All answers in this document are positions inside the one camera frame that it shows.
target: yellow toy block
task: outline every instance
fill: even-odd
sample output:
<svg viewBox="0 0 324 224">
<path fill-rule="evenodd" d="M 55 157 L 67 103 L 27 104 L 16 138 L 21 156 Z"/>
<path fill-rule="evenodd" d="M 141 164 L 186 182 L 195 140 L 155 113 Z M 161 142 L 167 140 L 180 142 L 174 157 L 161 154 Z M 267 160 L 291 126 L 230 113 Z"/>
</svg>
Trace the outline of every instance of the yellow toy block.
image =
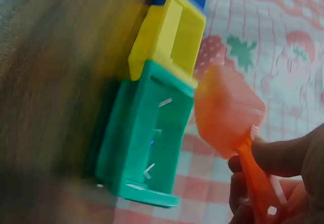
<svg viewBox="0 0 324 224">
<path fill-rule="evenodd" d="M 132 80 L 140 78 L 145 61 L 151 59 L 196 88 L 192 73 L 205 24 L 205 15 L 188 0 L 152 5 L 128 57 Z"/>
</svg>

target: spoon handle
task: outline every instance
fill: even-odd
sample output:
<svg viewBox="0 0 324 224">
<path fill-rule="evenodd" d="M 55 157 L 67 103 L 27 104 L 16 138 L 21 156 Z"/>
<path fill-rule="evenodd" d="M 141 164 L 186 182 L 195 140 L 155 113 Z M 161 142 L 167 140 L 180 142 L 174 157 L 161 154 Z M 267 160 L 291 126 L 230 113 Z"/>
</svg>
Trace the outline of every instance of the spoon handle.
<svg viewBox="0 0 324 224">
<path fill-rule="evenodd" d="M 252 155 L 249 138 L 237 149 L 247 182 L 256 224 L 281 223 L 286 215 L 287 200 L 278 179 L 265 173 Z"/>
</svg>

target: green toy block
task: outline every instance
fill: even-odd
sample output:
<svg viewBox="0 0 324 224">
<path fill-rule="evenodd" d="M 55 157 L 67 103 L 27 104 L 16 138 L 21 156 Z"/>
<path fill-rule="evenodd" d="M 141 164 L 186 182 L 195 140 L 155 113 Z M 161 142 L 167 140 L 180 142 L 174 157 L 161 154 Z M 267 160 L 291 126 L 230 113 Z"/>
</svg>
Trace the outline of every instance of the green toy block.
<svg viewBox="0 0 324 224">
<path fill-rule="evenodd" d="M 96 166 L 96 177 L 113 195 L 178 205 L 172 189 L 193 94 L 193 88 L 151 60 L 140 80 L 121 83 Z"/>
</svg>

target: orange plastic spoon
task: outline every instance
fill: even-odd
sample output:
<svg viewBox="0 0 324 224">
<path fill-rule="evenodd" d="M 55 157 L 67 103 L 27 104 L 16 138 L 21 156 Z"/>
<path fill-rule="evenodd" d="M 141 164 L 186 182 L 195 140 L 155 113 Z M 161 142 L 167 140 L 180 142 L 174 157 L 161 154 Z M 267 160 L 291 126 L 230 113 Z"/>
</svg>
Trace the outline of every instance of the orange plastic spoon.
<svg viewBox="0 0 324 224">
<path fill-rule="evenodd" d="M 265 116 L 264 103 L 237 73 L 213 66 L 199 83 L 194 108 L 201 138 L 225 159 L 239 155 L 255 223 L 281 223 L 287 200 L 277 178 L 266 174 L 251 152 L 251 130 Z"/>
</svg>

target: brown surface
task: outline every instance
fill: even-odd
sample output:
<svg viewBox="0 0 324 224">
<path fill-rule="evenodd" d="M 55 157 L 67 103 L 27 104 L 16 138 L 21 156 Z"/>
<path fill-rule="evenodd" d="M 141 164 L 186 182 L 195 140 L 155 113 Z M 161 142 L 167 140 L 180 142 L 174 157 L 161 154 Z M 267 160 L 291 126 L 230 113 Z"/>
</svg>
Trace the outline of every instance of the brown surface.
<svg viewBox="0 0 324 224">
<path fill-rule="evenodd" d="M 0 0 L 0 159 L 80 173 L 147 2 Z"/>
<path fill-rule="evenodd" d="M 0 0 L 4 223 L 112 222 L 116 198 L 78 176 L 107 120 L 115 77 L 128 76 L 127 57 L 148 3 Z"/>
</svg>

